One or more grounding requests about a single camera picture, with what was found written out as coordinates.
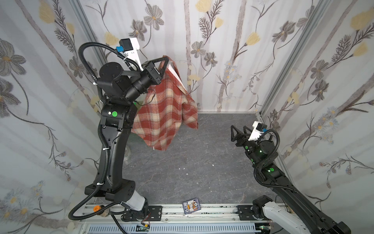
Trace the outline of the red plaid skirt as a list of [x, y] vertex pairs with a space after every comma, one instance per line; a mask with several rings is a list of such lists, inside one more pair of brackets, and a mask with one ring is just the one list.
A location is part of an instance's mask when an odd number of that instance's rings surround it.
[[141, 137], [149, 147], [165, 151], [181, 125], [198, 129], [198, 108], [181, 82], [172, 59], [164, 79], [150, 89], [146, 105], [138, 110], [131, 132]]

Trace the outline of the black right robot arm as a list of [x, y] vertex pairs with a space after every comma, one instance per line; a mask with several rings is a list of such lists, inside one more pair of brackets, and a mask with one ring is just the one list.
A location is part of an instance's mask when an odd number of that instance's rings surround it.
[[352, 231], [343, 221], [336, 222], [313, 205], [274, 164], [278, 156], [280, 137], [276, 130], [267, 129], [265, 124], [255, 122], [254, 128], [247, 126], [240, 131], [230, 127], [231, 141], [245, 150], [253, 166], [255, 180], [270, 188], [293, 211], [292, 214], [278, 207], [267, 196], [253, 201], [252, 214], [279, 224], [292, 234], [350, 234]]

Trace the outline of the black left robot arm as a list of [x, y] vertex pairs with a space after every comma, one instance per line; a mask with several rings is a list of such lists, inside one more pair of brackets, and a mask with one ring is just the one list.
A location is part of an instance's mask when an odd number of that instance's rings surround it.
[[[85, 49], [89, 47], [101, 47], [111, 51], [121, 58], [129, 69], [125, 71], [121, 64], [108, 62], [95, 73], [84, 56]], [[152, 85], [161, 83], [169, 58], [162, 57], [139, 64], [125, 56], [120, 48], [114, 49], [95, 42], [81, 45], [78, 56], [94, 78], [99, 98], [103, 102], [97, 129], [102, 151], [95, 180], [85, 188], [87, 197], [69, 212], [68, 217], [70, 220], [84, 220], [100, 215], [115, 205], [121, 205], [135, 213], [138, 219], [143, 219], [149, 213], [148, 200], [136, 191], [133, 180], [122, 177], [123, 161], [137, 113], [134, 102], [140, 95], [147, 93]], [[110, 204], [90, 214], [75, 215], [75, 212], [93, 197], [105, 198]]]

